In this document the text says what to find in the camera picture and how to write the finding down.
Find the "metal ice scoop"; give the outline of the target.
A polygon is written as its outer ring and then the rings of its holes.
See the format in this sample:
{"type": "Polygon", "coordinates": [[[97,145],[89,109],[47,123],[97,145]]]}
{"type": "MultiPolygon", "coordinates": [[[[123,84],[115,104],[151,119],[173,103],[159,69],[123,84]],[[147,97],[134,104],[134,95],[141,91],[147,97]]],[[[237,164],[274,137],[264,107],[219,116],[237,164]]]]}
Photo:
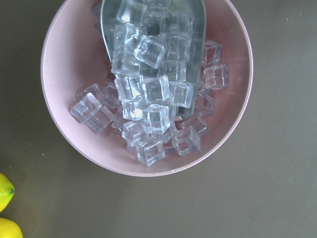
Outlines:
{"type": "Polygon", "coordinates": [[[206,35],[201,0],[104,0],[100,23],[119,101],[129,119],[167,107],[172,119],[194,111],[206,35]]]}

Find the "pink bowl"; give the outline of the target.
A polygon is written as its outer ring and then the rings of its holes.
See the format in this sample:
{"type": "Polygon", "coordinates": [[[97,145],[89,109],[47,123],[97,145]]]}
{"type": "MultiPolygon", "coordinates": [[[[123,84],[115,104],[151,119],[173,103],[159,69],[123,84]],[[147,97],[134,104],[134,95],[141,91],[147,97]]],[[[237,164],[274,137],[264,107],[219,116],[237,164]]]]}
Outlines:
{"type": "Polygon", "coordinates": [[[46,36],[41,78],[78,152],[153,177],[226,141],[250,96],[253,59],[229,0],[67,0],[46,36]]]}

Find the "upper yellow lemon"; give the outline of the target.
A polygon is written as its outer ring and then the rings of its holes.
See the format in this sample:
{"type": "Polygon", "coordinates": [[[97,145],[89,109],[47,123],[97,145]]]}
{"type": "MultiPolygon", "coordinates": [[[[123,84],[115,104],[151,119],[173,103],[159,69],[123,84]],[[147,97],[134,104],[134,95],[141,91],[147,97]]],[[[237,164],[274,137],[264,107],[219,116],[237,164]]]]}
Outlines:
{"type": "Polygon", "coordinates": [[[15,188],[11,181],[4,175],[0,174],[0,211],[2,212],[15,193],[15,188]]]}

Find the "yellow lemon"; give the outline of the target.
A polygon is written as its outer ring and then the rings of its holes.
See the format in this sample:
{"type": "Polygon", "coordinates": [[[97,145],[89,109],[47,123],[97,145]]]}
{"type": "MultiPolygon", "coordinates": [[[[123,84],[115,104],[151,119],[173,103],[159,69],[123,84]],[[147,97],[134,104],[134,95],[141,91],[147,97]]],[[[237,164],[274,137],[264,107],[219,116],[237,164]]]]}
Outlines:
{"type": "Polygon", "coordinates": [[[23,238],[20,227],[12,220],[0,219],[0,237],[1,238],[23,238]]]}
{"type": "Polygon", "coordinates": [[[15,193],[15,188],[11,181],[4,175],[0,174],[0,211],[2,212],[15,193]]]}

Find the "lower yellow lemon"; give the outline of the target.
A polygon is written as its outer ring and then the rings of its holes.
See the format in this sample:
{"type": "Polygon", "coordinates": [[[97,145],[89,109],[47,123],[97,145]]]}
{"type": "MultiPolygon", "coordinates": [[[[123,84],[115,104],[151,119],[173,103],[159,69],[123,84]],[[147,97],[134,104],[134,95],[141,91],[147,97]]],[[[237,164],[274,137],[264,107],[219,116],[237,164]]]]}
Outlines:
{"type": "Polygon", "coordinates": [[[23,238],[20,227],[12,220],[0,219],[0,237],[1,238],[23,238]]]}

